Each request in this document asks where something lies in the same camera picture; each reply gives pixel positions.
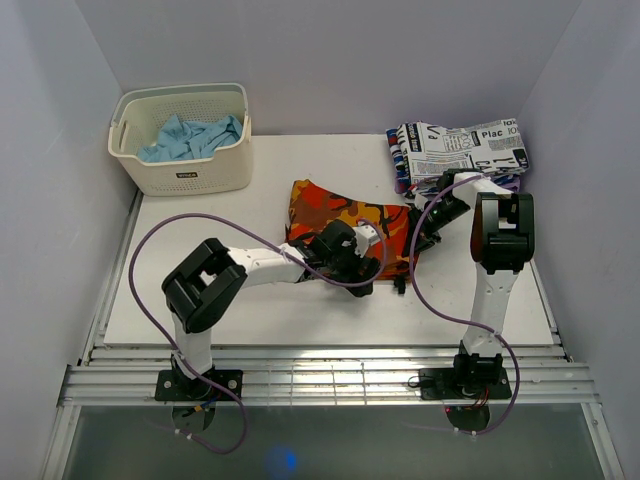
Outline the orange camouflage trousers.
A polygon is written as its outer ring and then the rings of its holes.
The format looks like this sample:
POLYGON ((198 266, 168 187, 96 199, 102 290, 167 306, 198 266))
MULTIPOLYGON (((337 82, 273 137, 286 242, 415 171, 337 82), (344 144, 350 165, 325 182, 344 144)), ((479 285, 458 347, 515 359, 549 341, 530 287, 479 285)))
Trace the orange camouflage trousers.
POLYGON ((368 252, 378 259, 387 252, 382 280, 390 280, 400 294, 406 292, 409 281, 409 256, 406 246, 412 234, 409 208, 393 204, 377 204, 357 201, 333 193, 310 180, 294 182, 288 207, 289 223, 285 227, 285 241, 290 243, 311 232, 319 233, 333 220, 341 220, 349 226, 366 219, 384 235, 368 252))

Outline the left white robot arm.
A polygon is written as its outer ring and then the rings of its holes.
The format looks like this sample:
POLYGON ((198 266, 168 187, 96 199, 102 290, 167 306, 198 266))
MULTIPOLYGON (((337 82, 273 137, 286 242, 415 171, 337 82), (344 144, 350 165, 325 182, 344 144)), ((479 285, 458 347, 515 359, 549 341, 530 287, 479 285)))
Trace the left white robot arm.
POLYGON ((211 330, 241 290, 323 279, 357 298, 367 296, 386 262, 367 253, 383 242, 371 223, 361 221, 352 227, 341 220, 273 249, 228 248, 216 238, 204 240, 162 283, 177 349, 171 369, 159 377, 156 398, 205 399, 212 392, 212 381, 241 380, 239 373, 218 373, 210 352, 211 330))

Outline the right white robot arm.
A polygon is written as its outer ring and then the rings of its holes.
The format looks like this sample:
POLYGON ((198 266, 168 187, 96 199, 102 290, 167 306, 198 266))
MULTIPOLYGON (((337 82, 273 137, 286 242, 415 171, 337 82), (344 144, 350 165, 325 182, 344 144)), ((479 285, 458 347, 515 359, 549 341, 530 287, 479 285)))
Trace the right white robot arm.
POLYGON ((419 236, 430 236, 468 211, 473 213, 470 253, 476 267, 471 318, 446 315, 467 330, 453 366, 436 369, 427 381, 442 396, 447 389, 474 397, 490 387, 506 387, 502 331, 513 286, 535 250, 534 200, 498 186, 475 169, 448 169, 437 181, 438 194, 421 208, 408 240, 409 271, 419 236))

